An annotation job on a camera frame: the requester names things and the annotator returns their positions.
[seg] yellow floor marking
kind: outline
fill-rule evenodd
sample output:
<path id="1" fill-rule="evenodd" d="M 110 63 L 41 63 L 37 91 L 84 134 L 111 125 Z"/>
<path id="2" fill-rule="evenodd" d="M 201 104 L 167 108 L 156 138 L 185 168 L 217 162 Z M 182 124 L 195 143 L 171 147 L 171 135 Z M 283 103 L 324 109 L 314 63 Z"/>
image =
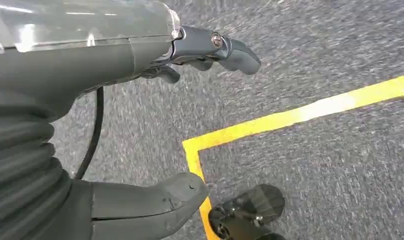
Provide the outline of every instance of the yellow floor marking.
<path id="1" fill-rule="evenodd" d="M 289 111 L 273 113 L 190 138 L 183 141 L 189 170 L 199 175 L 204 181 L 205 178 L 199 160 L 200 150 L 229 143 L 253 134 L 280 129 L 314 118 L 340 113 L 398 97 L 404 97 L 404 76 L 325 98 Z M 209 198 L 206 198 L 199 209 L 206 232 L 206 238 L 207 240 L 219 240 L 209 225 L 208 213 L 210 209 L 212 209 L 211 202 Z"/>

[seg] black cable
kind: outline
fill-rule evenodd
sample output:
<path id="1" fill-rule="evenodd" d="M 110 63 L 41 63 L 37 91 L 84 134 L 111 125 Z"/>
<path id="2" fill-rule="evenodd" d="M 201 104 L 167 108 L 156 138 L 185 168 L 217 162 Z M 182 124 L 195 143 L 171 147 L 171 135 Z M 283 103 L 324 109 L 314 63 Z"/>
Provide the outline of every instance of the black cable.
<path id="1" fill-rule="evenodd" d="M 94 152 L 96 151 L 97 144 L 99 143 L 100 132 L 102 131 L 103 123 L 103 87 L 99 87 L 96 90 L 96 116 L 94 117 L 93 134 L 91 136 L 90 143 L 87 148 L 87 152 L 78 168 L 74 179 L 82 179 L 85 171 L 90 165 L 91 159 L 93 158 Z"/>

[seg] gray carpet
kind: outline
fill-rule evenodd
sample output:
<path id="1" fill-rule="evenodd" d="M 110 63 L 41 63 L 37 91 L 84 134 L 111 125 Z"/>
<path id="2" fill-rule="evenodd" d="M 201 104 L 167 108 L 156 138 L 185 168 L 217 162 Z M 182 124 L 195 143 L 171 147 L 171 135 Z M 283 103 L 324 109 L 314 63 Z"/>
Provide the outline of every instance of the gray carpet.
<path id="1" fill-rule="evenodd" d="M 87 180 L 148 186 L 187 171 L 181 142 L 404 75 L 404 0 L 166 0 L 182 23 L 244 41 L 263 62 L 245 76 L 180 67 L 182 80 L 106 88 L 102 138 Z M 87 147 L 93 95 L 55 123 L 70 172 Z M 200 153 L 211 201 L 259 183 L 287 207 L 288 239 L 404 239 L 404 100 L 253 135 Z M 170 240 L 203 240 L 195 216 Z"/>

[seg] yellow tape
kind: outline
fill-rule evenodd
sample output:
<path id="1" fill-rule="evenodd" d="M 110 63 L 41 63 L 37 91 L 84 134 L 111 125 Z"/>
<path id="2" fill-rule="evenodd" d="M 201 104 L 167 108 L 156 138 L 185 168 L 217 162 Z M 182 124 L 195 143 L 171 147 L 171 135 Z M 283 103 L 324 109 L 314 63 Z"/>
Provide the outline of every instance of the yellow tape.
<path id="1" fill-rule="evenodd" d="M 183 141 L 183 147 L 186 152 L 189 170 L 200 176 L 204 181 L 205 178 L 199 160 L 200 150 L 229 143 L 253 134 L 284 128 L 295 123 L 305 122 L 314 118 L 340 113 L 398 97 L 404 97 L 404 76 L 325 98 L 293 110 L 273 113 L 185 140 Z M 206 198 L 199 209 L 206 232 L 206 238 L 207 240 L 218 240 L 219 238 L 213 233 L 209 225 L 208 213 L 211 209 L 210 200 Z"/>

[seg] robotic hand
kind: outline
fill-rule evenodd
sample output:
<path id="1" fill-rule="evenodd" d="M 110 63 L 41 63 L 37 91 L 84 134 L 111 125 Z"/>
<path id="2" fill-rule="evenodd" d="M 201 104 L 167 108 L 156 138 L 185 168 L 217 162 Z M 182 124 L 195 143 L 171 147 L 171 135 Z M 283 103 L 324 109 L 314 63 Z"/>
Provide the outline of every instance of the robotic hand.
<path id="1" fill-rule="evenodd" d="M 0 0 L 0 240 L 157 240 L 176 232 L 208 191 L 192 173 L 151 187 L 71 179 L 51 122 L 101 86 L 206 71 L 254 74 L 256 55 L 218 33 L 181 26 L 145 0 Z"/>
<path id="2" fill-rule="evenodd" d="M 240 70 L 247 75 L 255 74 L 261 66 L 261 61 L 244 43 L 212 30 L 182 26 L 168 53 L 156 59 L 141 76 L 161 77 L 168 83 L 176 83 L 180 74 L 166 64 L 192 65 L 200 71 L 207 71 L 213 62 L 218 62 L 226 70 Z"/>

